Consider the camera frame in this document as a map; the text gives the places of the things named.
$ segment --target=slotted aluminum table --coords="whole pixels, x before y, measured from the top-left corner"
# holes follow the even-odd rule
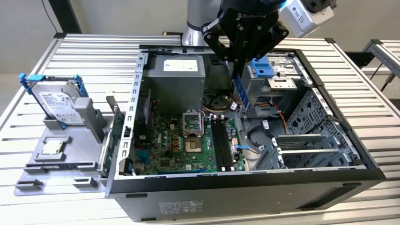
[[[181,45],[181,37],[69,35],[54,39],[33,74],[79,74],[95,107],[111,113],[106,93],[114,91],[126,110],[141,44]],[[325,39],[289,38],[278,48],[303,50],[390,180],[326,211],[163,223],[400,224],[400,112],[335,43]],[[7,224],[133,224],[115,200],[105,199],[105,193],[14,196],[14,184],[45,130],[43,117],[42,108],[22,88],[0,117],[0,221]]]

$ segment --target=ram slot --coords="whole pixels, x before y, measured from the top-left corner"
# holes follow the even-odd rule
[[[231,147],[229,144],[226,125],[223,120],[218,119],[211,122],[211,131],[219,171],[231,171],[234,162],[231,155]]]

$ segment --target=green motherboard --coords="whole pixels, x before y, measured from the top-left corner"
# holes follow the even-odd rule
[[[189,123],[191,128],[199,121]],[[233,138],[238,137],[234,119],[225,121],[229,131],[227,143],[233,147]],[[210,173],[221,171],[213,140],[211,120],[205,118],[205,135],[202,137],[183,136],[182,118],[158,117],[154,123],[150,149],[139,149],[135,162],[135,173],[139,175]],[[237,154],[235,171],[245,170],[242,154]]]

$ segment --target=hard drive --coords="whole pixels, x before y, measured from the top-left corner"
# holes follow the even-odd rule
[[[55,77],[31,75],[26,79],[21,74],[21,83],[37,99],[47,117],[65,125],[85,125],[83,119],[74,109],[78,98],[89,97],[82,77]]]

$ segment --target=motherboard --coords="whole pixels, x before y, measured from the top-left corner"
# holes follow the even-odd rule
[[[226,171],[221,167],[222,157],[226,157],[226,163],[230,164],[229,171],[245,170],[242,154],[235,151],[233,144],[239,144],[234,119],[226,118],[221,121],[225,132],[219,132],[215,136],[213,123],[218,124],[217,121],[213,121],[211,118],[202,118],[203,121],[197,121],[194,117],[187,119],[190,120],[186,121],[187,128],[205,126],[203,135],[187,136],[183,134],[183,118],[157,117],[150,147],[141,144],[138,149],[135,163],[138,175]],[[222,139],[219,145],[225,142],[225,154],[215,150],[215,139]]]

